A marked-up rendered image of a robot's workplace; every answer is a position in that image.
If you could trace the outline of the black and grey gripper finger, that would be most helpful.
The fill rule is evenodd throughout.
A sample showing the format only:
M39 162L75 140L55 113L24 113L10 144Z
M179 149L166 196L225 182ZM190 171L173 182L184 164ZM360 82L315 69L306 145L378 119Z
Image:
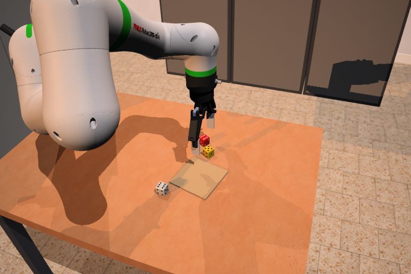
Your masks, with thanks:
M200 116L199 107L191 110L191 119L189 127L188 141L191 141L191 151L193 155L200 155L200 130L202 125L202 120L205 118L205 113L207 110L207 105L204 105L203 114Z
M216 108L214 98L206 104L208 105L206 110L206 126L207 128L214 129L214 113L216 113L216 110L214 110Z

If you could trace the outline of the dark red die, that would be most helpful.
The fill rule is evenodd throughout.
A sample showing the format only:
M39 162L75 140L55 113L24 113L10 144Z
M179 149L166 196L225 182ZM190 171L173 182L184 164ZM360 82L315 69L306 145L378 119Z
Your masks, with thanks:
M209 137L206 136L205 134L199 137L200 139L200 144L204 147L209 144Z

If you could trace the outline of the yellow die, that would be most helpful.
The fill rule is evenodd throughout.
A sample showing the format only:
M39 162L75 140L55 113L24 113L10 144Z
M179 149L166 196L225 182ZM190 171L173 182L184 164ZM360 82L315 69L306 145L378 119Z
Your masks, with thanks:
M214 148L212 148L210 145L206 146L203 148L203 155L207 158L210 158L214 155Z

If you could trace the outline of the white die with black pips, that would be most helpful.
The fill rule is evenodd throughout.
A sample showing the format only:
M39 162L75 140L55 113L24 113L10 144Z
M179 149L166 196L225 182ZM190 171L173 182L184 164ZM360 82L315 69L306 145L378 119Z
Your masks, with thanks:
M168 192L168 184L164 182L159 182L156 186L156 193L162 196L165 196Z

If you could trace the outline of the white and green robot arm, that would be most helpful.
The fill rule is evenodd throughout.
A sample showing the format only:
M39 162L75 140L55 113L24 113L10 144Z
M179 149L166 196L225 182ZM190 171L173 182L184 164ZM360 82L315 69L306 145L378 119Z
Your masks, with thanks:
M59 145L89 151L108 142L120 122L110 52L185 63L186 87L212 91L219 37L206 23L143 18L121 0L31 0L32 24L11 36L21 115L33 132ZM109 36L109 37L108 37Z

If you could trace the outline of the tan flat mat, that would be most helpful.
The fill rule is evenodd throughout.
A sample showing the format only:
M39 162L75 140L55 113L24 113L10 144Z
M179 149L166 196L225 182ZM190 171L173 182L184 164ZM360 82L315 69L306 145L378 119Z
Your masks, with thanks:
M227 173L227 170L192 157L169 183L206 200Z

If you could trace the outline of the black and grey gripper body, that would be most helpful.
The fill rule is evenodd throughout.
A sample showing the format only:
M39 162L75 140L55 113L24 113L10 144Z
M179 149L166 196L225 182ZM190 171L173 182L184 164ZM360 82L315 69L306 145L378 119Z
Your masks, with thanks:
M189 90L190 91L190 90ZM195 103L195 108L199 107L200 115L203 114L204 105L214 98L214 89L205 93L190 91L190 99Z

